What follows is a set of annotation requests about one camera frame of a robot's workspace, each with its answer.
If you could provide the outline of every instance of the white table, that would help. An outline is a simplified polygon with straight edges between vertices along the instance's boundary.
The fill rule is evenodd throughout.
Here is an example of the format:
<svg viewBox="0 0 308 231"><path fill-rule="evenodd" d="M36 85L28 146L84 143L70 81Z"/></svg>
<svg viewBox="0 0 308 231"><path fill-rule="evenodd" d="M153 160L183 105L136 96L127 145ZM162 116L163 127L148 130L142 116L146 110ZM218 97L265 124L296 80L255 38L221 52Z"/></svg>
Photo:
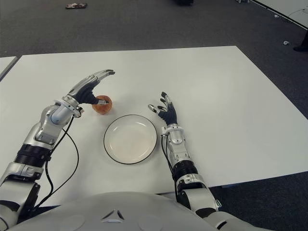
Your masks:
<svg viewBox="0 0 308 231"><path fill-rule="evenodd" d="M171 174L158 140L154 153L135 165L113 161L103 147L107 126L139 114L160 135L164 125L147 104L169 94L185 128L187 148L208 186L277 177L308 170L308 121L235 46L149 51L106 51L26 55L0 84L0 172L12 161L44 107L83 77L101 69L116 74L94 89L113 100L107 115L91 105L70 134L80 151L76 175L45 205L112 191L170 192ZM49 164L55 187L73 171L69 139ZM39 181L39 200L49 191Z"/></svg>
<svg viewBox="0 0 308 231"><path fill-rule="evenodd" d="M6 71L15 63L16 59L16 56L0 58L0 80Z"/></svg>

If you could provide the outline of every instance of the small object on floor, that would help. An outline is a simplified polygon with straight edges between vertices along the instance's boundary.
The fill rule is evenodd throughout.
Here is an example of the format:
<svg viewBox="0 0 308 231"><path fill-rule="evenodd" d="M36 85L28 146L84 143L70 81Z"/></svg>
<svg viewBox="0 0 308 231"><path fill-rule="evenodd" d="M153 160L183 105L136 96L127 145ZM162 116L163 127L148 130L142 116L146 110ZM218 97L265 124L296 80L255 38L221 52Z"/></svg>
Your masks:
<svg viewBox="0 0 308 231"><path fill-rule="evenodd" d="M87 7L87 3L71 3L66 5L66 9L85 9Z"/></svg>
<svg viewBox="0 0 308 231"><path fill-rule="evenodd" d="M108 113L112 108L111 99L106 95L99 95L99 96L96 96L96 98L99 100L105 100L106 102L108 102L108 104L105 104L105 105L93 104L92 108L101 115Z"/></svg>
<svg viewBox="0 0 308 231"><path fill-rule="evenodd" d="M193 0L176 0L176 2L180 6L191 6L193 4Z"/></svg>
<svg viewBox="0 0 308 231"><path fill-rule="evenodd" d="M236 0L238 3L241 3L241 2L247 2L249 3L249 0Z"/></svg>

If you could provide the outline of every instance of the shoe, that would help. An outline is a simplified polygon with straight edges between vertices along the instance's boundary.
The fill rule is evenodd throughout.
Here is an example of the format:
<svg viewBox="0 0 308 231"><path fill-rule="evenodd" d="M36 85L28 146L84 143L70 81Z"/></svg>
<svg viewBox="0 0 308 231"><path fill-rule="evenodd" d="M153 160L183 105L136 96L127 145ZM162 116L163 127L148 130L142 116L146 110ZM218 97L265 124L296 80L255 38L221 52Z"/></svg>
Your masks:
<svg viewBox="0 0 308 231"><path fill-rule="evenodd" d="M293 47L294 51L308 51L308 46Z"/></svg>

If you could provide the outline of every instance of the white wall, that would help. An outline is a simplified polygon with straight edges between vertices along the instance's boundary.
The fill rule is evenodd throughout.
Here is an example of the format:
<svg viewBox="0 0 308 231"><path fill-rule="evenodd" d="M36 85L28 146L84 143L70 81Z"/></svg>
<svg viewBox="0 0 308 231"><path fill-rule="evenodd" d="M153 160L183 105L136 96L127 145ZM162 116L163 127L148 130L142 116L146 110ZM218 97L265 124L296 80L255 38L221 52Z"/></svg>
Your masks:
<svg viewBox="0 0 308 231"><path fill-rule="evenodd" d="M289 16L291 13L308 6L308 0L257 0L274 10ZM308 27L308 10L299 11L289 16L293 20Z"/></svg>

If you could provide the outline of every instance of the silver arm segment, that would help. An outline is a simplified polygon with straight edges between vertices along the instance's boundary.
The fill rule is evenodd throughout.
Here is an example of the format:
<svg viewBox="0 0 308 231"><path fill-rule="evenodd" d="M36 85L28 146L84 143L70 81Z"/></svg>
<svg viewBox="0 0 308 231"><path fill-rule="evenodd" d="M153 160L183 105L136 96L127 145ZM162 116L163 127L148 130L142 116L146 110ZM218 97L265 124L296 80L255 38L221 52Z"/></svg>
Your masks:
<svg viewBox="0 0 308 231"><path fill-rule="evenodd" d="M177 123L177 115L172 101L164 92L161 96L163 99L160 101L166 107L155 107L151 104L148 107L167 124L167 127L162 128L162 137L167 139L167 149L169 150L167 158L172 167L177 201L221 231L266 231L266 229L254 227L231 214L218 212L221 203L215 200L185 147L184 129Z"/></svg>
<svg viewBox="0 0 308 231"><path fill-rule="evenodd" d="M9 163L0 178L0 231L14 226L20 215L33 208L40 188L35 181L40 179L43 165L50 160L61 130L72 116L81 116L83 109L79 104L108 103L96 99L92 90L102 79L114 73L113 70L103 70L84 78L61 100L55 101L55 105L43 110L14 162Z"/></svg>

